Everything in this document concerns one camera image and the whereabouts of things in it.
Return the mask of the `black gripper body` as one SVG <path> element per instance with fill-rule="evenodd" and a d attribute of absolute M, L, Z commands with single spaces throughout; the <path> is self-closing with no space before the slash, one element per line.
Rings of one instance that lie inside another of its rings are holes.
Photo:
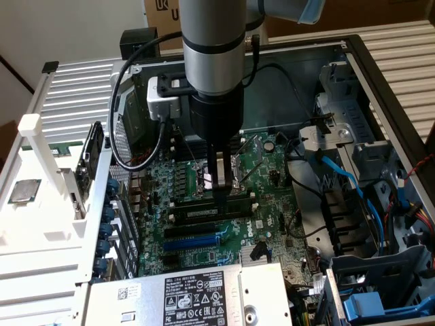
<path fill-rule="evenodd" d="M 188 103 L 191 126 L 208 143 L 228 143 L 242 127 L 243 84 L 221 96 L 190 95 Z"/>

